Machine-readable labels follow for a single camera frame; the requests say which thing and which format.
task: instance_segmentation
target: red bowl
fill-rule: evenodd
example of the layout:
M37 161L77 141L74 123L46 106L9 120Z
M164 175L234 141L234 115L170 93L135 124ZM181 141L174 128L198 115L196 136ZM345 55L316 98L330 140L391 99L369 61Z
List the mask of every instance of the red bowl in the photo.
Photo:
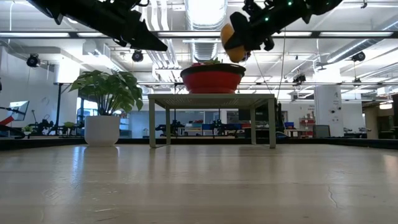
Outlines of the red bowl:
M235 93L246 69L233 64L200 65L181 72L189 93Z

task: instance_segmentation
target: desk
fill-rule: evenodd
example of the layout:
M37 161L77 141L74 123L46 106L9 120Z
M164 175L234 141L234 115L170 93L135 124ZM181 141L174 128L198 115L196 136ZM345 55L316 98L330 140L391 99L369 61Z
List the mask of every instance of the desk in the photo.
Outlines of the desk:
M150 94L149 144L156 146L155 104L166 110L166 144L171 144L170 109L246 109L251 112L251 143L256 144L256 108L268 103L269 146L276 147L274 94Z

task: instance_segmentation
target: computer monitor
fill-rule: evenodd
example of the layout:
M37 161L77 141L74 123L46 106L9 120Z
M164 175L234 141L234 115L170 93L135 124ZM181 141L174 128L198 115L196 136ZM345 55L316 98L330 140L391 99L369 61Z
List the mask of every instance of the computer monitor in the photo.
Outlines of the computer monitor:
M29 106L29 101L20 101L20 102L11 102L10 108L14 111L8 111L7 116L14 118L14 121L23 121L25 120L25 115L27 112L27 107Z

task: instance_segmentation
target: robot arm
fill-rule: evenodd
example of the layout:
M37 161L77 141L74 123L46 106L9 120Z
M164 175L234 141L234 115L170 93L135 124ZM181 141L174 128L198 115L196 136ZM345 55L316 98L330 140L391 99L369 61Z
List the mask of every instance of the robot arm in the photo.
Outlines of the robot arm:
M249 52L260 50L264 43L264 50L272 50L272 34L279 33L300 18L308 24L313 14L322 15L341 2L342 0L265 0L265 8L262 9L254 0L245 0L243 10L249 14L249 20L240 12L231 15L234 34L223 41L224 48L228 53L229 50L243 46Z
M46 16L60 25L63 17L111 37L116 43L132 49L166 51L167 46L153 35L145 21L140 21L141 13L132 10L141 0L28 0Z

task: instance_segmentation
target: ceiling duct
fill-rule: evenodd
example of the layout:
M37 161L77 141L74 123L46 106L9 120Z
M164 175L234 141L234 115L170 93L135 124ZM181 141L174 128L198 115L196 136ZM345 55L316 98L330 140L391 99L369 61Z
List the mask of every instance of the ceiling duct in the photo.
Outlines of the ceiling duct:
M189 30L221 30L226 18L227 0L184 0ZM218 44L192 44L195 60L214 59Z
M393 18L389 19L383 25L377 27L374 30L384 30L384 31L397 31L398 30L398 16L394 16ZM327 63L319 65L326 65L329 63L336 63L347 59L359 52L363 51L364 49L371 47L383 39L366 39L366 40L354 40L351 43L347 44L346 46L338 49L336 52L331 53L327 56L326 61Z

